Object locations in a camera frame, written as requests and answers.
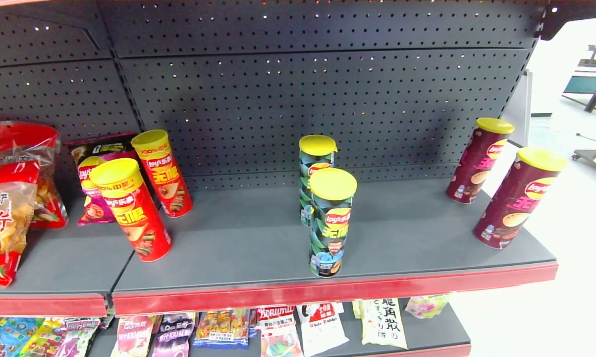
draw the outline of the snack package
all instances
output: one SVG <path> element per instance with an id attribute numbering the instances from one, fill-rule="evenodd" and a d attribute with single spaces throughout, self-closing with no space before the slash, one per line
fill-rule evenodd
<path id="1" fill-rule="evenodd" d="M 63 323 L 62 319 L 46 318 L 18 357 L 54 357 L 66 334 L 66 330 L 62 329 Z"/>
<path id="2" fill-rule="evenodd" d="M 416 318 L 429 319 L 441 314 L 452 294 L 413 296 L 406 305 L 406 311 Z"/>
<path id="3" fill-rule="evenodd" d="M 110 357 L 146 357 L 155 316 L 119 318 L 117 342 Z"/>
<path id="4" fill-rule="evenodd" d="M 0 285 L 9 285 L 18 269 L 39 174 L 37 161 L 0 165 Z"/>
<path id="5" fill-rule="evenodd" d="M 42 318 L 4 318 L 0 321 L 0 357 L 16 357 L 42 324 Z"/>
<path id="6" fill-rule="evenodd" d="M 135 133 L 126 133 L 66 143 L 78 167 L 82 192 L 87 195 L 84 201 L 84 214 L 78 221 L 78 226 L 116 222 L 98 187 L 89 179 L 89 174 L 94 167 L 106 161 L 119 158 L 137 160 L 137 153 L 130 145 L 130 140 L 135 135 Z"/>
<path id="7" fill-rule="evenodd" d="M 260 357 L 304 357 L 293 306 L 260 307 Z"/>
<path id="8" fill-rule="evenodd" d="M 194 333 L 196 312 L 163 315 L 157 334 L 152 357 L 188 356 L 189 339 Z"/>
<path id="9" fill-rule="evenodd" d="M 52 127 L 0 120 L 0 165 L 22 161 L 40 163 L 32 228 L 62 228 L 66 225 L 66 208 L 54 183 L 58 152 L 60 137 Z"/>
<path id="10" fill-rule="evenodd" d="M 68 318 L 64 320 L 64 340 L 54 357 L 85 357 L 89 343 L 98 329 L 98 318 Z"/>
<path id="11" fill-rule="evenodd" d="M 201 314 L 192 346 L 196 348 L 246 349 L 249 342 L 247 309 L 208 311 Z"/>
<path id="12" fill-rule="evenodd" d="M 379 344 L 408 349 L 399 301 L 378 298 L 362 301 L 362 344 Z"/>
<path id="13" fill-rule="evenodd" d="M 305 357 L 311 357 L 348 342 L 338 311 L 332 303 L 299 305 L 300 330 Z"/>

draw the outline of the pegboard back panel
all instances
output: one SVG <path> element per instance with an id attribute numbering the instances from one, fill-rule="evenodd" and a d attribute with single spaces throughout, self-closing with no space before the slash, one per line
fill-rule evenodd
<path id="1" fill-rule="evenodd" d="M 62 142 L 139 132 L 112 61 L 107 59 L 0 68 L 0 119 L 40 122 Z M 78 174 L 66 147 L 56 178 L 78 192 Z"/>
<path id="2" fill-rule="evenodd" d="M 545 1 L 104 1 L 121 57 L 532 48 Z"/>
<path id="3" fill-rule="evenodd" d="M 109 57 L 94 1 L 0 7 L 0 67 Z"/>
<path id="4" fill-rule="evenodd" d="M 396 50 L 123 59 L 146 129 L 185 176 L 296 170 L 298 139 L 331 135 L 341 167 L 458 162 L 498 116 L 529 50 Z"/>

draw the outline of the purple snack bag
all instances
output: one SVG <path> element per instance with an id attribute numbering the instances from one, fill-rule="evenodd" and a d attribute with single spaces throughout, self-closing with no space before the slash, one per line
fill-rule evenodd
<path id="1" fill-rule="evenodd" d="M 195 312 L 163 315 L 151 357 L 187 357 L 196 318 Z"/>

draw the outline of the red shelf edge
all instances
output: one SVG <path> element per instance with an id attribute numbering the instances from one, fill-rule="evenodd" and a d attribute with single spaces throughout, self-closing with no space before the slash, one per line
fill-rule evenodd
<path id="1" fill-rule="evenodd" d="M 106 306 L 100 294 L 12 295 L 0 294 L 0 317 L 104 317 Z"/>
<path id="2" fill-rule="evenodd" d="M 459 271 L 452 274 L 397 276 L 374 280 L 318 280 L 316 283 L 243 287 L 238 290 L 151 290 L 113 292 L 117 316 L 163 314 L 186 310 L 207 311 L 269 305 L 298 305 L 357 298 L 404 298 L 445 292 L 512 287 L 553 280 L 557 262 L 493 270 Z"/>

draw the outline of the white floor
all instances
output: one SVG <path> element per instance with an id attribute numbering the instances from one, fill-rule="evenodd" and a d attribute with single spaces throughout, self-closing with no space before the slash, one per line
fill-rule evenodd
<path id="1" fill-rule="evenodd" d="M 596 149 L 596 112 L 560 99 L 554 115 L 531 122 L 529 145 L 569 158 L 568 168 L 526 228 L 558 258 L 553 282 L 456 294 L 452 305 L 472 339 L 472 357 L 596 356 L 596 169 L 575 149 Z M 515 157 L 506 147 L 485 192 L 493 194 Z"/>

